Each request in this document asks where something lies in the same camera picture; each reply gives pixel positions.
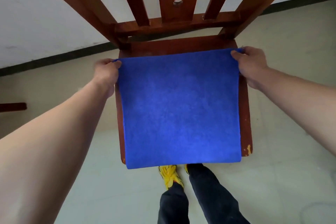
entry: person's left arm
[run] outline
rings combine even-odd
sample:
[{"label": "person's left arm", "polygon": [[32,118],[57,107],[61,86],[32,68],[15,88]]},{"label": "person's left arm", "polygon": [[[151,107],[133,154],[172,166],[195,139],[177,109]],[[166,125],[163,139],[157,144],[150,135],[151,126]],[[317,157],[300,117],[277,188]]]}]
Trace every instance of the person's left arm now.
[{"label": "person's left arm", "polygon": [[86,157],[120,61],[98,61],[92,81],[0,140],[0,223],[53,223]]}]

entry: tiled floor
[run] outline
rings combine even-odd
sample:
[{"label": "tiled floor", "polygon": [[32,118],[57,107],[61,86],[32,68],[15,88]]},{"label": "tiled floor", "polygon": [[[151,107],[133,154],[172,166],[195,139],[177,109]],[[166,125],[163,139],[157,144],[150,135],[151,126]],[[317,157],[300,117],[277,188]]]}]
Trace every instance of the tiled floor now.
[{"label": "tiled floor", "polygon": [[[238,45],[263,48],[270,66],[336,86],[336,1],[258,17]],[[219,29],[186,36],[216,34]],[[91,77],[101,53],[0,78],[0,102],[27,101],[25,112],[0,116],[0,137],[62,102]],[[254,153],[234,164],[208,164],[251,223],[336,221],[336,158],[260,92],[249,89]],[[156,223],[161,193],[157,168],[127,170],[120,162],[115,99],[108,100],[88,156],[57,218],[63,223]],[[191,223],[206,223],[180,168]]]}]

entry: person's left hand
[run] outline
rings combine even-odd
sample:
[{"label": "person's left hand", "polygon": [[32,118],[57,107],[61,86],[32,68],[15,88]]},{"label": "person's left hand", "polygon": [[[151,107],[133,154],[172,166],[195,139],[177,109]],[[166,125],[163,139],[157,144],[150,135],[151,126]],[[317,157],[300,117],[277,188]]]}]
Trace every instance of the person's left hand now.
[{"label": "person's left hand", "polygon": [[99,84],[107,86],[109,89],[108,96],[114,93],[114,85],[118,80],[118,69],[121,66],[121,61],[112,62],[113,59],[102,59],[94,65],[93,80]]}]

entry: black baseboard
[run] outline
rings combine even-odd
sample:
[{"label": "black baseboard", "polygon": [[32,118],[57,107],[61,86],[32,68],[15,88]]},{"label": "black baseboard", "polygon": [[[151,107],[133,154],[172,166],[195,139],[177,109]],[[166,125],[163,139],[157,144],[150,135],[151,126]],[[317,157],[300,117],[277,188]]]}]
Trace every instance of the black baseboard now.
[{"label": "black baseboard", "polygon": [[[328,0],[288,0],[276,4],[270,5],[268,8],[264,10],[264,12],[261,15],[264,14],[270,14],[270,13],[276,13],[296,7],[301,7],[305,5],[311,5],[319,2],[324,2]],[[187,32],[191,32],[193,30],[185,30],[185,31],[178,31],[178,32],[171,32],[171,33],[162,33],[162,34],[154,34],[154,35],[141,35],[141,36],[134,36],[132,39],[134,41],[151,41],[155,39],[161,39],[164,37],[172,36],[172,35],[179,35]],[[72,60],[72,59],[78,59],[81,57],[89,56],[92,54],[100,53],[100,52],[106,52],[110,50],[116,49],[116,46],[114,46],[112,43],[105,43],[105,44],[98,44],[91,47],[82,48],[79,50],[66,52],[42,59],[32,60],[23,64],[5,67],[0,69],[0,76],[15,74],[23,71],[27,71],[30,69],[35,69],[43,66],[53,65],[60,62]]]}]

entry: blue cloth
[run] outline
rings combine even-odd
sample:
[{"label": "blue cloth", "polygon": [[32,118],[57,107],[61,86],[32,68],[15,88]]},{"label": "blue cloth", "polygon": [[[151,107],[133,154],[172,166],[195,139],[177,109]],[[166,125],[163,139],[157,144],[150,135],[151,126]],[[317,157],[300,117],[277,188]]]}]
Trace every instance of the blue cloth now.
[{"label": "blue cloth", "polygon": [[241,161],[231,50],[120,59],[128,169]]}]

